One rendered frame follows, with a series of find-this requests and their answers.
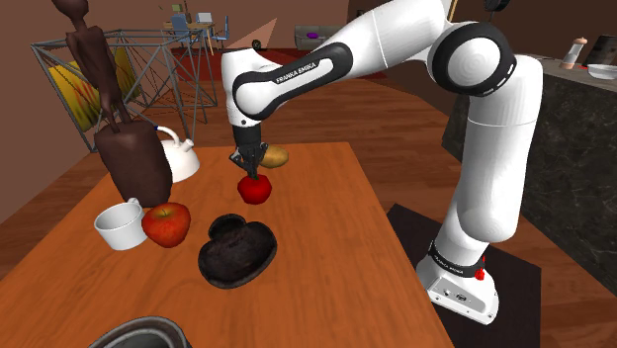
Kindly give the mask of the white bowl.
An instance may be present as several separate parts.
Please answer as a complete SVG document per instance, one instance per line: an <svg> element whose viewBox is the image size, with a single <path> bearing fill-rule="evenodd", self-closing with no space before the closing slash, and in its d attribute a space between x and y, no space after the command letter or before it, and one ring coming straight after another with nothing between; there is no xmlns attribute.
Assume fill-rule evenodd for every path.
<svg viewBox="0 0 617 348"><path fill-rule="evenodd" d="M617 79L617 65L589 64L587 73L596 79L615 80Z"/></svg>

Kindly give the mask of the white kettle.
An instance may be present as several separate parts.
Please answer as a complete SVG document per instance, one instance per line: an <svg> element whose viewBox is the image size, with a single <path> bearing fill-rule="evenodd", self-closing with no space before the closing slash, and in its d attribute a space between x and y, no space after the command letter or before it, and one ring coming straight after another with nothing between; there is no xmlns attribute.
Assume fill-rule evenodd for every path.
<svg viewBox="0 0 617 348"><path fill-rule="evenodd" d="M193 176L200 169L194 142L190 138L182 141L170 128L157 126L156 129L170 136L170 139L161 140L161 144L172 172L172 181L178 183Z"/></svg>

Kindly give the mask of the dark brown lobed bowl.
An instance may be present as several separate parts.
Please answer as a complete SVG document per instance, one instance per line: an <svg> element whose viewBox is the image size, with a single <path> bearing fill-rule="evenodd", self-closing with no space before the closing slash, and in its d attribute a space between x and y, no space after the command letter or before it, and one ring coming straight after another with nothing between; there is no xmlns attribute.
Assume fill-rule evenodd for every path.
<svg viewBox="0 0 617 348"><path fill-rule="evenodd" d="M198 256L202 276L219 289L234 289L259 276L274 259L277 239L262 222L237 214L217 217Z"/></svg>

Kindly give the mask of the white cup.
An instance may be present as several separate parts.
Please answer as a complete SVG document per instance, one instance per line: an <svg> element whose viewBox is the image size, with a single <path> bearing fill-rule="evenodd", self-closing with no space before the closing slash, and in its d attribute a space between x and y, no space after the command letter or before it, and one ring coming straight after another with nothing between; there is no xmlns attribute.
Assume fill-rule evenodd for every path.
<svg viewBox="0 0 617 348"><path fill-rule="evenodd" d="M147 239L141 225L143 217L139 200L130 198L101 212L94 220L94 227L112 249L128 250Z"/></svg>

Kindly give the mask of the dark marble counter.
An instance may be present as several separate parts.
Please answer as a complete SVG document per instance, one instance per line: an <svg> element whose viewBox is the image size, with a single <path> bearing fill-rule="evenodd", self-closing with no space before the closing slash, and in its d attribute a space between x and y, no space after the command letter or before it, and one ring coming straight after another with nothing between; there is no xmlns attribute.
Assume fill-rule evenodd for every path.
<svg viewBox="0 0 617 348"><path fill-rule="evenodd" d="M617 296L617 80L542 56L521 213Z"/></svg>

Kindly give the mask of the large red yellow apple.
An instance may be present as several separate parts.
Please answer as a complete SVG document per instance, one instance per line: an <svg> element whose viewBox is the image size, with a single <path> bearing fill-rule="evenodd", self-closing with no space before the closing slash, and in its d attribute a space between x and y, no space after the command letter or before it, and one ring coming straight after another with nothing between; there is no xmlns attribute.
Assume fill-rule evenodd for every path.
<svg viewBox="0 0 617 348"><path fill-rule="evenodd" d="M165 203L150 209L142 218L146 236L161 247L173 248L184 241L191 224L188 208L178 203Z"/></svg>

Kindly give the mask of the dark robot stand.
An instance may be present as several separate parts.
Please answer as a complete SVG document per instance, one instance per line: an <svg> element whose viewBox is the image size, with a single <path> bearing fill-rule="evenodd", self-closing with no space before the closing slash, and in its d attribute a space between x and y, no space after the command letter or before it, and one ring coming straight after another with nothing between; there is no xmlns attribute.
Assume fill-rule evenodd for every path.
<svg viewBox="0 0 617 348"><path fill-rule="evenodd" d="M427 253L441 223L395 204L388 219L412 265ZM499 297L496 319L477 323L436 305L454 348L540 348L541 269L493 246L485 252L487 271Z"/></svg>

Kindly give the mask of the grey sofa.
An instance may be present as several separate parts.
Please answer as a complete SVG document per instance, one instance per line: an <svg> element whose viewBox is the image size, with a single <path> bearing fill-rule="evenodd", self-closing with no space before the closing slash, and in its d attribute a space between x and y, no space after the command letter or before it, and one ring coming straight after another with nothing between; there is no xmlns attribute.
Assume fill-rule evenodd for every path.
<svg viewBox="0 0 617 348"><path fill-rule="evenodd" d="M336 34L341 26L295 25L297 50L314 50Z"/></svg>

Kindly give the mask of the wooden desk with chairs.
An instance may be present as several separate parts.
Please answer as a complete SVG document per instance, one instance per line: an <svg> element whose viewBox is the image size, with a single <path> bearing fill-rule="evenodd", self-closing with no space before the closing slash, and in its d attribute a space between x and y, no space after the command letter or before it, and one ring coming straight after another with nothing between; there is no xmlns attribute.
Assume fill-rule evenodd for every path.
<svg viewBox="0 0 617 348"><path fill-rule="evenodd" d="M213 41L223 48L223 42L229 39L228 16L224 17L222 29L217 30L211 12L198 12L195 16L191 16L186 0L172 4L171 7L173 14L168 22L163 23L165 30L173 30L173 24L176 23L179 24L180 30L201 31L211 53L214 53Z"/></svg>

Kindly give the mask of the pepper mill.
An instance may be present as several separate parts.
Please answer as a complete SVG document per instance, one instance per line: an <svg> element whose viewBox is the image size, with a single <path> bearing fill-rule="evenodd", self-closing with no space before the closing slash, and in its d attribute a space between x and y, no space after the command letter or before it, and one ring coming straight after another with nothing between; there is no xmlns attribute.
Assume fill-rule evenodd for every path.
<svg viewBox="0 0 617 348"><path fill-rule="evenodd" d="M562 59L559 67L561 69L573 69L575 66L576 60L582 50L582 48L586 45L587 39L584 37L576 38L572 42L572 46L565 57Z"/></svg>

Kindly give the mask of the black appliance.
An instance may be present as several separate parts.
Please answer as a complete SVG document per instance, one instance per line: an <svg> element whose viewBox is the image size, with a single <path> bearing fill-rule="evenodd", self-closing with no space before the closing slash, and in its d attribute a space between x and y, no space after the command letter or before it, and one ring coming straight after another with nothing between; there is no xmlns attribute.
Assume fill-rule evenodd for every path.
<svg viewBox="0 0 617 348"><path fill-rule="evenodd" d="M591 51L584 60L583 66L589 64L610 65L617 57L617 36L601 35L595 41Z"/></svg>

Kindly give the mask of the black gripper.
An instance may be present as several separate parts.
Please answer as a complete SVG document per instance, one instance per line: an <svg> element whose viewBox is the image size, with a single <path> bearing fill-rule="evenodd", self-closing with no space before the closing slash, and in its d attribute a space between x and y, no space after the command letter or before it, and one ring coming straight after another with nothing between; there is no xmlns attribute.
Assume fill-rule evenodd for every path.
<svg viewBox="0 0 617 348"><path fill-rule="evenodd" d="M268 149L268 144L261 141L260 125L247 128L233 126L232 130L237 149L229 159L243 169L250 178L257 179L258 167Z"/></svg>

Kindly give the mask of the small red apple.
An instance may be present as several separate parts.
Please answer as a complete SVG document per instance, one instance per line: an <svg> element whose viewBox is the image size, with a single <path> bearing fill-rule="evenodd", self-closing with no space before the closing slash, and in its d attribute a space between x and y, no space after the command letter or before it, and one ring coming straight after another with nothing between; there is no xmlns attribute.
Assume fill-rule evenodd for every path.
<svg viewBox="0 0 617 348"><path fill-rule="evenodd" d="M272 185L265 175L258 174L255 178L245 176L238 182L237 191L246 204L260 205L270 197Z"/></svg>

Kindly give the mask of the grey metal pot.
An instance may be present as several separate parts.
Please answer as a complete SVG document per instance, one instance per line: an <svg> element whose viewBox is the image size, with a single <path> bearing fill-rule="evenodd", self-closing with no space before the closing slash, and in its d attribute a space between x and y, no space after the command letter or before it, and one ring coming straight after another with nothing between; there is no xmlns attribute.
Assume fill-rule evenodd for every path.
<svg viewBox="0 0 617 348"><path fill-rule="evenodd" d="M162 316L144 316L111 329L88 348L193 347L174 321Z"/></svg>

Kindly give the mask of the brown figure statue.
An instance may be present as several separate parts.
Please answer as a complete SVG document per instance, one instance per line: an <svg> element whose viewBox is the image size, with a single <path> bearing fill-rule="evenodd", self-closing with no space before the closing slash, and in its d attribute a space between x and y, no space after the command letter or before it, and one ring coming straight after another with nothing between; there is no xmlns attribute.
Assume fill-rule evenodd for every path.
<svg viewBox="0 0 617 348"><path fill-rule="evenodd" d="M99 91L103 116L109 123L94 134L94 140L117 189L124 200L136 198L146 208L166 203L172 172L162 144L151 123L131 119L104 32L85 23L88 1L51 2L75 28L66 35L67 46L83 75Z"/></svg>

